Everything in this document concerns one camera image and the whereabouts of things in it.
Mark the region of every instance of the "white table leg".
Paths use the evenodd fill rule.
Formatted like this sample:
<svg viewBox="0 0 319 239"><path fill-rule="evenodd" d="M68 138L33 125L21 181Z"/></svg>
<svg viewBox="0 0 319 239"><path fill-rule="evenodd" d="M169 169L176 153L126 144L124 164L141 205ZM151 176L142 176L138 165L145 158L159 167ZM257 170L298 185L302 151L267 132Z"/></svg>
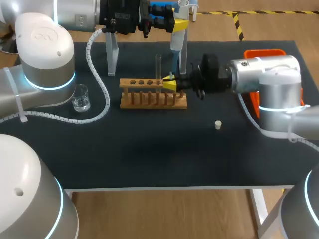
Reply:
<svg viewBox="0 0 319 239"><path fill-rule="evenodd" d="M66 189L65 192L67 195L69 195L70 199L72 199L73 191Z"/></svg>
<svg viewBox="0 0 319 239"><path fill-rule="evenodd" d="M284 196L286 193L284 193L278 202L275 204L274 208L271 210L271 212L268 214L264 222L259 226L258 228L258 237L259 239L270 239L272 238L272 235L281 228L280 225L280 208L281 203L283 201ZM282 231L282 234L284 238L287 238L286 233Z"/></svg>
<svg viewBox="0 0 319 239"><path fill-rule="evenodd" d="M250 195L252 198L254 213L258 226L259 239L271 239L272 235L278 229L283 230L280 226L280 208L286 193L281 196L274 208L268 214L262 189L250 189Z"/></svg>
<svg viewBox="0 0 319 239"><path fill-rule="evenodd" d="M250 189L257 226L259 227L266 219L268 212L262 189Z"/></svg>

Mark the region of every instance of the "white table frame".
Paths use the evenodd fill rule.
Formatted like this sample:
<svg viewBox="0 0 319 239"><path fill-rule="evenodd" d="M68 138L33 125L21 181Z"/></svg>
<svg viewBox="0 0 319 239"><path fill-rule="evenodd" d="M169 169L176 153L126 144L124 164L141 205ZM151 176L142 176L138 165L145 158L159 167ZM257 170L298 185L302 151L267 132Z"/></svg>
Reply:
<svg viewBox="0 0 319 239"><path fill-rule="evenodd" d="M250 191L255 219L258 226L258 238L259 239L270 239L271 236L278 230L285 239L287 235L283 229L280 208L281 203L286 195L285 192L282 197L278 200L271 212L267 211L264 195L262 189L291 189L293 186L229 186L229 187L218 187L218 186L203 186L203 187L134 187L134 188L93 188L93 189L66 189L66 193L72 198L73 192L117 192L117 191L150 191L150 190L236 190L236 189L248 189Z"/></svg>

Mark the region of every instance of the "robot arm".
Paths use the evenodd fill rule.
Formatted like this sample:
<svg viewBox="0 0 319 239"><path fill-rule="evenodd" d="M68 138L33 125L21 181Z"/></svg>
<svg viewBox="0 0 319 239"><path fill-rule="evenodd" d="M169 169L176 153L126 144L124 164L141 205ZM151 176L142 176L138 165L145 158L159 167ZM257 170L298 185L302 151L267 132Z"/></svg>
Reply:
<svg viewBox="0 0 319 239"><path fill-rule="evenodd" d="M171 5L150 6L148 0L0 0L4 23L14 25L19 15L29 12L47 15L67 30L93 32L99 24L128 34L138 27L145 38L151 27L172 33L175 25Z"/></svg>
<svg viewBox="0 0 319 239"><path fill-rule="evenodd" d="M319 106L301 106L301 75L293 56L232 60L220 67L215 55L204 55L186 77L175 79L175 90L193 88L197 95L231 90L259 91L259 126L272 138L319 139Z"/></svg>

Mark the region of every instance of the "white stopper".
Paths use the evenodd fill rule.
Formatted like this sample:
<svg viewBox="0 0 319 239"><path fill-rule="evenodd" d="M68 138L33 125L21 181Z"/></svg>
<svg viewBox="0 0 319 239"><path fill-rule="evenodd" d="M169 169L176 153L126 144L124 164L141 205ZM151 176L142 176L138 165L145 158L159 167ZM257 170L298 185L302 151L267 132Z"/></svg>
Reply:
<svg viewBox="0 0 319 239"><path fill-rule="evenodd" d="M220 127L221 127L221 121L218 120L215 122L215 129L220 130Z"/></svg>

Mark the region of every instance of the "wooden test tube rack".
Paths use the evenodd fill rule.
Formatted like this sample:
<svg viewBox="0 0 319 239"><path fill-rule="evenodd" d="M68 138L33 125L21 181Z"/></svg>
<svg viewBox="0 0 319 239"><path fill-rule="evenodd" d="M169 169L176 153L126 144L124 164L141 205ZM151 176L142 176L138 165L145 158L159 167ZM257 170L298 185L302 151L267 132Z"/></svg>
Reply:
<svg viewBox="0 0 319 239"><path fill-rule="evenodd" d="M121 98L123 109L187 109L187 95L184 92L159 92L163 89L163 80L122 78L120 88L124 89ZM135 92L134 88L146 88L147 91Z"/></svg>

